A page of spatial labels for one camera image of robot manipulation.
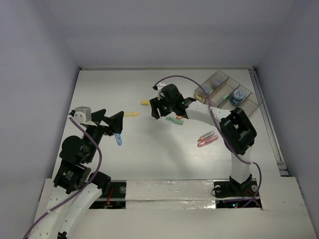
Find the blue lid pin jar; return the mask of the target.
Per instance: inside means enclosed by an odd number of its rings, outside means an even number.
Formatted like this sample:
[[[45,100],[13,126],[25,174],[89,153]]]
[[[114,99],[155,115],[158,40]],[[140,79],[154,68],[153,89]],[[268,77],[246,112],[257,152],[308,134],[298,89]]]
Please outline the blue lid pin jar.
[[[235,90],[230,98],[230,103],[234,106],[240,105],[245,99],[245,92],[243,90]]]

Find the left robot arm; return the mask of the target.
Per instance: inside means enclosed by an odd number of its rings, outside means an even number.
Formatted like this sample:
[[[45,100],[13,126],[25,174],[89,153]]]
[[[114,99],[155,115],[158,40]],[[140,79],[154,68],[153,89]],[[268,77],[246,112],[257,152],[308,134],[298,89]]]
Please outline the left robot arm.
[[[119,136],[125,113],[107,117],[106,110],[89,107],[73,109],[68,119],[82,133],[64,139],[60,166],[53,179],[53,190],[45,212],[25,233],[25,239],[71,239],[91,205],[111,191],[111,177],[100,172],[102,137]]]

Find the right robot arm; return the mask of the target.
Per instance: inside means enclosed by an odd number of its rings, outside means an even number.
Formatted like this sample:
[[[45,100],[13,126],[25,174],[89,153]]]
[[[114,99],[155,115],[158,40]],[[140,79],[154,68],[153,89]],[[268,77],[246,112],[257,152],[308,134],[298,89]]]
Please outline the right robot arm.
[[[184,98],[174,84],[159,83],[153,87],[157,96],[150,100],[152,117],[159,119],[175,113],[185,119],[197,120],[216,127],[225,146],[231,151],[232,168],[229,189],[243,194],[252,180],[251,148],[257,132],[241,108],[223,110],[203,104],[195,98]]]

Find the paperclip jar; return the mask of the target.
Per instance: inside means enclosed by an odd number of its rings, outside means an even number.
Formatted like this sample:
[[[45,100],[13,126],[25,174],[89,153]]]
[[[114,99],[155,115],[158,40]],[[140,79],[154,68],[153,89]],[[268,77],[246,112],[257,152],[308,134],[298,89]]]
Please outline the paperclip jar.
[[[211,85],[202,85],[200,90],[201,95],[206,97],[207,95],[210,95],[212,87]]]
[[[216,90],[224,82],[223,78],[214,78],[211,80],[211,87]]]

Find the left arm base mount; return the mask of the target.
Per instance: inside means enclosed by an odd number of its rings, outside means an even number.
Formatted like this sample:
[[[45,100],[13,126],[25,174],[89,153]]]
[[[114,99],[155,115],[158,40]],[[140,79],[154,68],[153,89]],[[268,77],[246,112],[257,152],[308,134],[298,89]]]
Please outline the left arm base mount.
[[[109,191],[100,196],[89,209],[125,209],[126,181],[112,181]]]

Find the blue highlighter pen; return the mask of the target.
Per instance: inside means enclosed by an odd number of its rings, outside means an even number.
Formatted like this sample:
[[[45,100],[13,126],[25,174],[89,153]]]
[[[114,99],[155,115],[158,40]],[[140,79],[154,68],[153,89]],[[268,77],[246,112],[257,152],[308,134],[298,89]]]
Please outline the blue highlighter pen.
[[[115,133],[115,134],[114,134],[114,137],[115,137],[115,139],[116,139],[117,145],[118,145],[118,146],[122,146],[123,141],[122,141],[121,135],[120,135],[119,133]]]

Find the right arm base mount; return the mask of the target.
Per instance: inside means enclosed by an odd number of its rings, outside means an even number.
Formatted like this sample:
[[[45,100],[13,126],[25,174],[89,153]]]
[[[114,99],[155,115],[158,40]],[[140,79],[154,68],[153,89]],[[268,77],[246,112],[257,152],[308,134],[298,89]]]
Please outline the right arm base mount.
[[[249,182],[244,189],[238,189],[230,181],[215,181],[211,194],[217,209],[261,208],[259,193],[252,199],[257,188],[256,180]]]

